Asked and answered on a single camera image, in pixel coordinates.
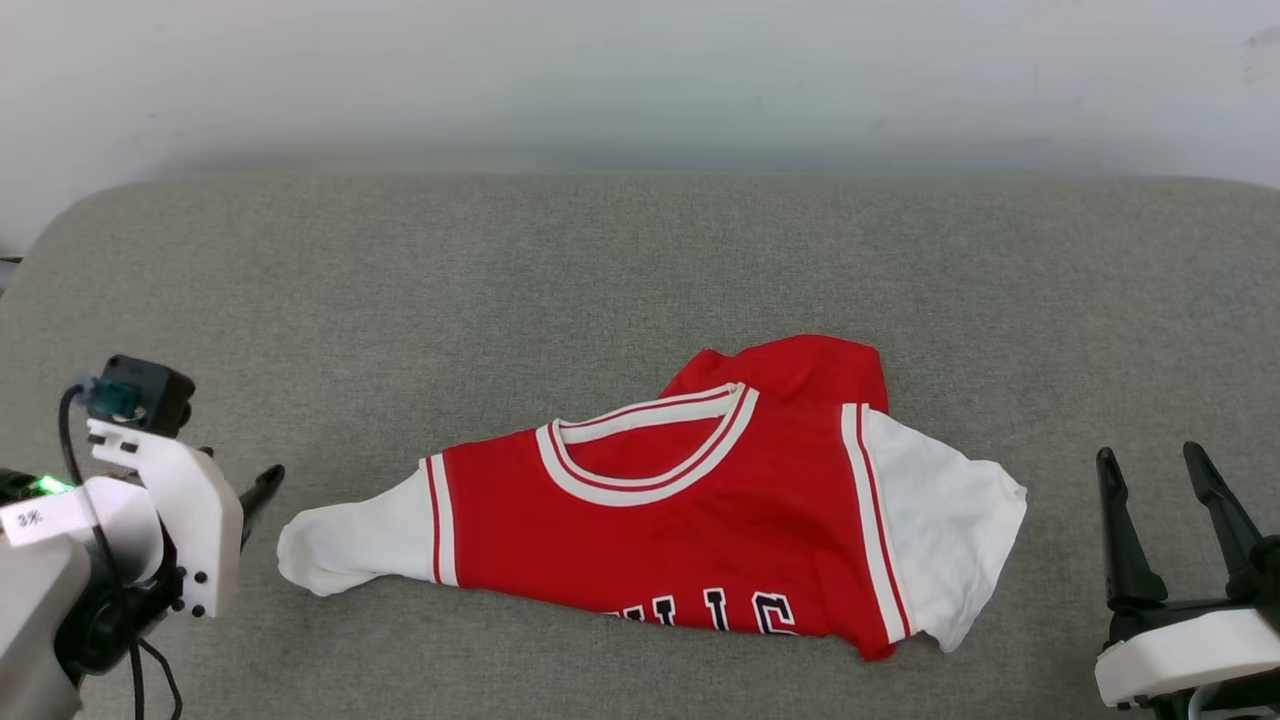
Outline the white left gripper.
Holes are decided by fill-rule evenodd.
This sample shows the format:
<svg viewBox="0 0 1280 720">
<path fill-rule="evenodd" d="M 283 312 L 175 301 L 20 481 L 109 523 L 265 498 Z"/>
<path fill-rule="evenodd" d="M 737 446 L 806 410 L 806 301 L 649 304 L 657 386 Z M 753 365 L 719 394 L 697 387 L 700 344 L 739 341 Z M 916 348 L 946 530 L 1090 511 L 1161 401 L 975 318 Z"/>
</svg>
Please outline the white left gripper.
<svg viewBox="0 0 1280 720">
<path fill-rule="evenodd" d="M 187 570 L 182 600 L 205 618 L 230 609 L 241 578 L 241 547 L 275 498 L 285 468 L 271 465 L 239 496 L 212 457 L 179 442 L 96 419 L 88 420 L 92 455 L 140 478 Z"/>
</svg>

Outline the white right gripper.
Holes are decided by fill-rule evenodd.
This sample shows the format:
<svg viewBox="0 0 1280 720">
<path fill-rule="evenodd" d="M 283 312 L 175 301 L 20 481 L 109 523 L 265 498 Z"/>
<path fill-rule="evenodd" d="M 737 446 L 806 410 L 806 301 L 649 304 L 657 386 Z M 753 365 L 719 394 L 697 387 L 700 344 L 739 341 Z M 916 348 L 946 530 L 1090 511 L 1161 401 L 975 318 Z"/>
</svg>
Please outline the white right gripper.
<svg viewBox="0 0 1280 720">
<path fill-rule="evenodd" d="M 1260 573 L 1251 553 L 1262 536 L 1202 445 L 1187 441 L 1183 457 L 1213 524 L 1228 569 L 1226 596 L 1253 600 Z M 1120 711 L 1280 711 L 1280 635 L 1253 603 L 1166 603 L 1167 587 L 1142 548 L 1110 447 L 1097 452 L 1096 470 L 1111 612 L 1094 665 L 1101 701 Z"/>
</svg>

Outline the red white basketball jersey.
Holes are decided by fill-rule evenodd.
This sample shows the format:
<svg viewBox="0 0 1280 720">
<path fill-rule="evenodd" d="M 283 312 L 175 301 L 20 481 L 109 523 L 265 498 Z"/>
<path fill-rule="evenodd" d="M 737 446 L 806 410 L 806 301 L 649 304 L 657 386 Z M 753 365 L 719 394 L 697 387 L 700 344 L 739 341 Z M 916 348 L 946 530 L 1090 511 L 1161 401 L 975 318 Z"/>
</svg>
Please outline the red white basketball jersey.
<svg viewBox="0 0 1280 720">
<path fill-rule="evenodd" d="M 796 334 L 705 348 L 654 400 L 456 445 L 396 487 L 298 514 L 280 574 L 381 577 L 664 626 L 835 635 L 867 661 L 956 650 L 1027 491 L 888 415 L 878 351 Z"/>
</svg>

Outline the white paper label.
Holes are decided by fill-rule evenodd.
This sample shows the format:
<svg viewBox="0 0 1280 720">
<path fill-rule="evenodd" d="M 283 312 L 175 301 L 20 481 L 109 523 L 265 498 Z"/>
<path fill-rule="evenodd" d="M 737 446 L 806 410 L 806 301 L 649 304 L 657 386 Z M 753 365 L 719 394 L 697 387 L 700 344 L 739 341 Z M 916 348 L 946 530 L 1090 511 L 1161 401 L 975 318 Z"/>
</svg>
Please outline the white paper label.
<svg viewBox="0 0 1280 720">
<path fill-rule="evenodd" d="M 26 547 L 59 536 L 90 530 L 96 521 L 86 487 L 41 495 L 0 507 L 0 527 L 12 547 Z"/>
</svg>

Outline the grey fabric sofa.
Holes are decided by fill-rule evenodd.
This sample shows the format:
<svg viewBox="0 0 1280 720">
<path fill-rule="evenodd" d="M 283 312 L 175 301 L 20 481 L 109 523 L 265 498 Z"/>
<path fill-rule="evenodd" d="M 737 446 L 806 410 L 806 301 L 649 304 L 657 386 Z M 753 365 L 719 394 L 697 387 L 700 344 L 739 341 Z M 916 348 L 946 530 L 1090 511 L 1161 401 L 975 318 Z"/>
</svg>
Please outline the grey fabric sofa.
<svg viewBox="0 0 1280 720">
<path fill-rule="evenodd" d="M 1028 489 L 963 646 L 640 628 L 276 570 L 297 512 L 424 454 L 657 396 L 699 350 L 881 351 L 892 415 Z M 1280 192 L 1206 179 L 219 176 L 97 193 L 0 299 L 0 468 L 61 471 L 56 404 L 113 354 L 197 386 L 230 483 L 283 464 L 236 605 L 151 639 L 183 720 L 1130 720 L 1094 456 L 1112 447 L 1175 600 L 1226 574 L 1181 456 L 1280 534 Z"/>
</svg>

